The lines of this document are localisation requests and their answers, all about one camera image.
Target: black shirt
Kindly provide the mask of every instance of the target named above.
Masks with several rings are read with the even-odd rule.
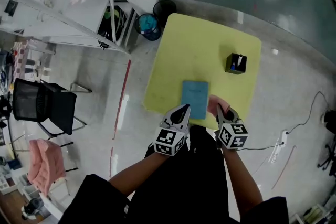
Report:
[[[149,147],[146,156],[153,153]],[[191,129],[184,145],[135,192],[131,201],[97,175],[84,179],[65,211],[65,223],[184,221],[237,223],[229,217],[224,158],[205,129]],[[240,223],[288,223],[286,199],[275,197],[246,213]]]

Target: black cable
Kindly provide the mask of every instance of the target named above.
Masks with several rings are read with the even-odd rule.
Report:
[[[283,145],[284,142],[280,143],[280,144],[277,144],[275,146],[268,146],[268,147],[262,147],[262,148],[241,148],[237,151],[243,151],[243,150],[249,150],[249,151],[261,151],[261,150],[266,150],[268,148],[271,148],[271,147],[276,147],[276,146],[280,146],[280,145]]]
[[[290,132],[287,132],[286,134],[290,134],[295,128],[297,128],[297,127],[299,127],[299,126],[301,126],[301,125],[305,125],[305,124],[309,121],[309,119],[310,119],[310,115],[311,115],[311,111],[312,111],[312,109],[313,109],[313,105],[314,105],[314,102],[315,102],[315,99],[316,99],[316,96],[317,96],[319,93],[324,97],[324,100],[325,100],[325,102],[327,103],[327,108],[328,108],[328,110],[330,110],[330,107],[329,107],[328,101],[327,101],[327,99],[326,99],[326,96],[323,94],[323,92],[318,91],[318,92],[315,94],[314,99],[313,99],[313,102],[312,102],[312,104],[311,104],[311,106],[310,106],[309,116],[308,116],[307,120],[306,120],[304,123],[299,123],[299,124],[296,125],[292,130],[290,130]]]

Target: pen holder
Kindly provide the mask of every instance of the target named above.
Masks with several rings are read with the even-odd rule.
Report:
[[[239,56],[241,56],[240,65],[238,65]],[[232,74],[242,74],[246,71],[247,57],[239,54],[230,54],[226,58],[225,72]]]

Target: black sleeve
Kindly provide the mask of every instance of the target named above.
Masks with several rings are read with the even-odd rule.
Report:
[[[240,220],[240,223],[288,224],[289,217],[286,198],[275,197],[262,202],[247,212]]]
[[[59,224],[123,223],[127,197],[97,175],[85,177]]]

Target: office chair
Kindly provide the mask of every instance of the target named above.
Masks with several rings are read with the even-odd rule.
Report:
[[[73,91],[73,86],[84,91]],[[33,121],[42,128],[50,138],[62,134],[71,135],[73,131],[82,129],[86,123],[75,117],[76,95],[74,92],[91,93],[92,91],[76,83],[72,83],[70,90],[66,90],[55,83],[31,82],[16,79],[13,93],[13,114],[16,120]],[[50,133],[41,122],[47,118],[59,127],[62,132]],[[82,124],[81,127],[72,128],[73,120]]]

